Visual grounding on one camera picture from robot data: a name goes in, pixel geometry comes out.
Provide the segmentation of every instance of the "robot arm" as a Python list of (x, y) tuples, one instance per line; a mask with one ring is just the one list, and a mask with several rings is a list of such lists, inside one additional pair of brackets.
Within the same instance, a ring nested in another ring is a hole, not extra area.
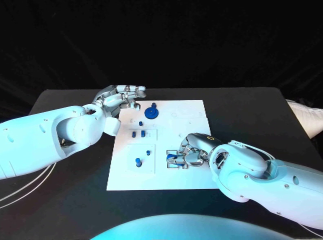
[(103, 89), (91, 104), (69, 106), (0, 124), (0, 179), (29, 174), (97, 143), (103, 132), (115, 136), (124, 108), (140, 110), (134, 98), (146, 87), (118, 85)]
[(264, 160), (247, 144), (228, 144), (201, 133), (190, 133), (169, 155), (170, 164), (199, 167), (208, 162), (212, 180), (237, 202), (257, 201), (271, 213), (323, 230), (323, 172), (274, 159)]

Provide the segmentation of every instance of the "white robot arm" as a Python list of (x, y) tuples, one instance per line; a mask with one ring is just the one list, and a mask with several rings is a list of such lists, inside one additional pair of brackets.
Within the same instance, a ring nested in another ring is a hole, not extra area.
[(97, 143), (103, 132), (117, 135), (124, 108), (140, 110), (134, 98), (146, 87), (108, 86), (91, 104), (69, 106), (0, 124), (0, 179), (29, 174)]
[(209, 163), (212, 180), (222, 193), (244, 203), (257, 201), (271, 213), (323, 230), (323, 172), (274, 159), (252, 151), (255, 147), (231, 141), (224, 144), (206, 134), (190, 133), (170, 164), (199, 167)]

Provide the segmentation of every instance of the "white fabric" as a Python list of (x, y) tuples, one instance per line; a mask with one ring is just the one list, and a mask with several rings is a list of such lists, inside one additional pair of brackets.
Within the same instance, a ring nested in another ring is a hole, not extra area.
[(291, 100), (287, 103), (312, 139), (323, 131), (323, 109), (307, 107)]

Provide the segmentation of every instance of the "black table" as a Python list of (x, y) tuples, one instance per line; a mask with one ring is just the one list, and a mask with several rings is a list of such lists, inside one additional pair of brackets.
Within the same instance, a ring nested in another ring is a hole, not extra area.
[[(46, 90), (30, 114), (82, 106), (92, 102), (97, 92)], [(323, 160), (278, 89), (149, 89), (146, 93), (144, 100), (203, 100), (215, 137), (224, 142), (244, 142), (276, 158), (323, 171)], [(235, 202), (216, 189), (107, 191), (113, 149), (114, 137), (104, 134), (94, 146), (56, 164), (38, 190), (0, 209), (0, 239), (90, 239), (134, 219), (162, 214), (221, 216), (294, 238), (316, 237), (257, 202)], [(39, 173), (2, 180), (0, 198)]]

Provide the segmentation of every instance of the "blue disc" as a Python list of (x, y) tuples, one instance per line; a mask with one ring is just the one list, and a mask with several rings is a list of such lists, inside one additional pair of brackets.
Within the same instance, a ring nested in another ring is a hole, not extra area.
[(159, 116), (159, 110), (156, 109), (156, 107), (149, 107), (146, 110), (144, 110), (144, 116), (149, 118), (149, 119), (154, 119), (157, 116)]

